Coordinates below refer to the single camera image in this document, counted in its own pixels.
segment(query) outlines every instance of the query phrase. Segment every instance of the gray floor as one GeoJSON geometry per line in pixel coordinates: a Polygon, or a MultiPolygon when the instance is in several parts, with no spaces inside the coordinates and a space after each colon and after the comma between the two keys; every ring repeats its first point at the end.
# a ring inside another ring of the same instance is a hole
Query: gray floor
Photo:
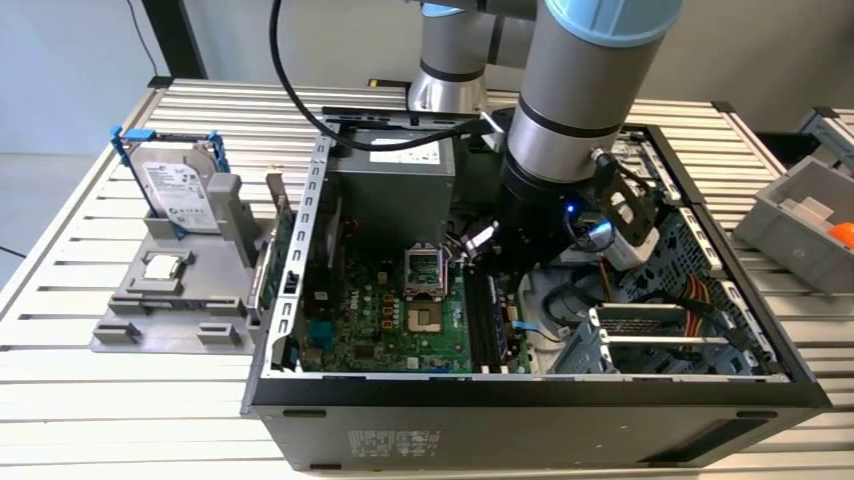
{"type": "MultiPolygon", "coordinates": [[[[0,247],[27,255],[95,158],[0,154],[0,247]]],[[[20,263],[0,250],[0,287],[20,263]]]]}

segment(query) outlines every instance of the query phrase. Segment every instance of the white wall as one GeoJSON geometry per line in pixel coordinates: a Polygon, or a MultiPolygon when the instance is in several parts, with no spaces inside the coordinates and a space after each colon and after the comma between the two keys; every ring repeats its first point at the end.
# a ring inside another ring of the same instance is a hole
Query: white wall
{"type": "MultiPolygon", "coordinates": [[[[140,29],[168,74],[146,11],[140,29]]],[[[95,154],[152,77],[124,0],[0,2],[0,152],[95,154]]]]}
{"type": "MultiPolygon", "coordinates": [[[[270,2],[186,0],[212,78],[275,83],[267,48],[270,2]]],[[[363,86],[418,69],[416,4],[290,0],[282,51],[292,81],[363,86]]],[[[493,88],[521,72],[490,69],[493,88]]],[[[754,128],[789,129],[814,105],[854,107],[854,1],[686,0],[641,95],[729,100],[754,128]]]]}

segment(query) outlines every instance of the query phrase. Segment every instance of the slatted aluminum table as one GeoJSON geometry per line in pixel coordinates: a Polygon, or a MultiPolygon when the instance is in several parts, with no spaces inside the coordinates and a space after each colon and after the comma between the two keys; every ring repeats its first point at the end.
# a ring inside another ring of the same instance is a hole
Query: slatted aluminum table
{"type": "MultiPolygon", "coordinates": [[[[400,109],[403,89],[302,88],[323,105],[400,109]]],[[[515,95],[493,102],[511,105],[515,95]]],[[[731,230],[783,172],[734,113],[710,103],[639,100],[629,121],[659,125],[717,221],[731,230]]],[[[151,89],[127,127],[218,130],[242,197],[274,213],[264,174],[300,200],[315,130],[275,86],[176,80],[151,89]]],[[[239,416],[248,356],[95,354],[87,345],[146,228],[146,203],[106,149],[0,294],[0,478],[288,478],[262,423],[239,416]]],[[[402,472],[387,478],[854,478],[854,298],[823,297],[735,242],[767,303],[835,411],[703,470],[402,472]]],[[[366,473],[360,476],[380,474],[366,473]]]]}

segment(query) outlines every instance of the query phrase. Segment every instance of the gray storage bin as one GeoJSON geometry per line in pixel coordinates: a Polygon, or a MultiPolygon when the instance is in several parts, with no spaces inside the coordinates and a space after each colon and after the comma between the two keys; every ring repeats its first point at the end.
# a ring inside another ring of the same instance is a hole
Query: gray storage bin
{"type": "Polygon", "coordinates": [[[807,157],[755,199],[735,237],[821,292],[854,294],[854,251],[826,233],[854,222],[854,179],[807,157]]]}

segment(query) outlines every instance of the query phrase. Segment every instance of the orange object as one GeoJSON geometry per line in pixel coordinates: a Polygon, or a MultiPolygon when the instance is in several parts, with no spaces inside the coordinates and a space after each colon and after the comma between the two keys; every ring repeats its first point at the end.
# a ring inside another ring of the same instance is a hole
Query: orange object
{"type": "Polygon", "coordinates": [[[827,235],[849,247],[854,247],[854,223],[841,223],[827,230],[827,235]]]}

